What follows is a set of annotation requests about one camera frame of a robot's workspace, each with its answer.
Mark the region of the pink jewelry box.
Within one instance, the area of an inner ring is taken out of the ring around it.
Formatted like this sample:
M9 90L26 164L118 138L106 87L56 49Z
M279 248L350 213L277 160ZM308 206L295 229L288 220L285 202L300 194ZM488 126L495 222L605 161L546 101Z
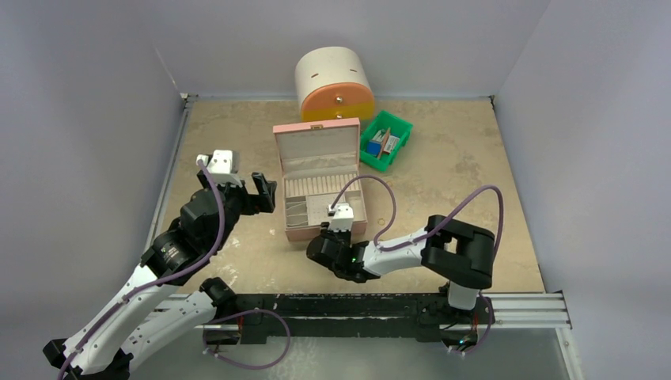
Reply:
M285 234L308 241L328 222L334 200L353 211L352 233L366 232L368 220L360 174L358 118L275 125L282 170Z

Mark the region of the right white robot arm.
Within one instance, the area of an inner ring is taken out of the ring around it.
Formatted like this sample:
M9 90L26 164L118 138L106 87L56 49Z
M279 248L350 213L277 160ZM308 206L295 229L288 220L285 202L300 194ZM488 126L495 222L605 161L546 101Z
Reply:
M443 215L431 215L427 225L403 237L351 242L349 230L325 226L306 249L306 256L336 277L355 283L379 279L391 272L424 267L448 280L446 316L465 321L476 309L480 292L492 286L500 237L489 230Z

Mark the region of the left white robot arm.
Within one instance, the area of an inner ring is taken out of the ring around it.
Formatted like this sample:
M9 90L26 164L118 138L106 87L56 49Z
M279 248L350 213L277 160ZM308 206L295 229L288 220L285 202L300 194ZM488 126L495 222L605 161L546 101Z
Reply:
M209 169L200 170L198 178L202 189L155 237L98 315L73 336L46 344L43 353L59 379L127 379L156 351L197 325L242 319L237 295L220 278L206 279L178 306L147 319L210 263L241 216L275 210L278 185L262 173L252 174L255 194Z

